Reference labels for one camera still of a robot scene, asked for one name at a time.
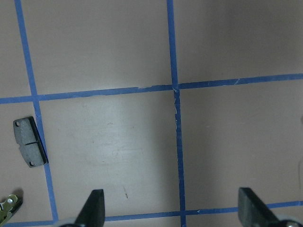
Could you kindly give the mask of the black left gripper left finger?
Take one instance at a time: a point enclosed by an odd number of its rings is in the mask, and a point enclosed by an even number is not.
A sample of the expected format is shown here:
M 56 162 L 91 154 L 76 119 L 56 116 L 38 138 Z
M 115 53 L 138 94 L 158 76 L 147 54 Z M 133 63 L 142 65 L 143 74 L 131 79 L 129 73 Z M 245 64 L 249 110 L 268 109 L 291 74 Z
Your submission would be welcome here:
M 93 190 L 74 224 L 77 227 L 102 227 L 105 223 L 104 190 Z

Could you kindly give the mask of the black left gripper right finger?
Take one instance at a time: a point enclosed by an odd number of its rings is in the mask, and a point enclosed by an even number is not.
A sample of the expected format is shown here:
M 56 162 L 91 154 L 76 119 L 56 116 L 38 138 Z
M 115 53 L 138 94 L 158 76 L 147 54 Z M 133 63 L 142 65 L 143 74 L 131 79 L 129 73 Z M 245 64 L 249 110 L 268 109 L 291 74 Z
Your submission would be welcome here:
M 243 227 L 278 227 L 280 220 L 249 187 L 238 190 L 238 218 Z

